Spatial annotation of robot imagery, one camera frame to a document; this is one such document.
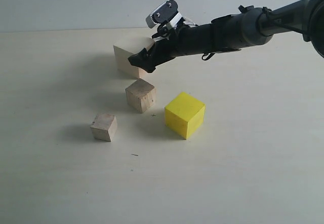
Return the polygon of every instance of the wooden table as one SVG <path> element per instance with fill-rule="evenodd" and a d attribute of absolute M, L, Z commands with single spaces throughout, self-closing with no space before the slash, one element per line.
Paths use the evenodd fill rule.
<path fill-rule="evenodd" d="M 323 223 L 324 59 L 311 43 L 278 34 L 160 65 L 145 77 L 157 103 L 139 114 L 112 47 L 133 31 L 155 32 L 0 34 L 0 222 Z M 206 104 L 188 140 L 164 126 L 182 91 Z M 100 112 L 117 117 L 113 142 L 91 135 Z"/>

